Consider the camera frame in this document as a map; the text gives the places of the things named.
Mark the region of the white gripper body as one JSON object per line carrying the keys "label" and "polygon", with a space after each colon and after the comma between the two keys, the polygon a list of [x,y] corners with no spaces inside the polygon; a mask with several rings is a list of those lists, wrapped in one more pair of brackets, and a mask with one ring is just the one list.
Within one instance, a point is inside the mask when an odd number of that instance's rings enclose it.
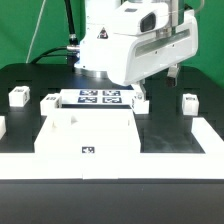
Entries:
{"label": "white gripper body", "polygon": [[108,22],[108,77],[127,86],[192,56],[198,26],[184,0],[127,0]]}

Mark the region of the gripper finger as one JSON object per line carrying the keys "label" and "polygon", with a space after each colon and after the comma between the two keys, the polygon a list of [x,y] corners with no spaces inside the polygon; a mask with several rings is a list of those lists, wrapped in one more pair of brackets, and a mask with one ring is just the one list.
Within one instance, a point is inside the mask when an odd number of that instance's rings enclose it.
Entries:
{"label": "gripper finger", "polygon": [[180,64],[172,65],[168,69],[168,73],[166,77],[166,83],[168,87],[175,87],[177,85],[178,75],[180,73],[180,70],[181,70]]}
{"label": "gripper finger", "polygon": [[133,85],[135,96],[138,100],[146,99],[146,91],[142,82],[137,82]]}

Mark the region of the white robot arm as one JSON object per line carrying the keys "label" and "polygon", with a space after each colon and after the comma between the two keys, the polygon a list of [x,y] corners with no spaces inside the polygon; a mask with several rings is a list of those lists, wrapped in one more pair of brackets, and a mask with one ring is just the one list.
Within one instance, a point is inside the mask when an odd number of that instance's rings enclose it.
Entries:
{"label": "white robot arm", "polygon": [[166,70],[177,83],[180,63],[198,50],[196,11],[185,0],[85,0],[86,32],[75,68],[92,77],[131,85]]}

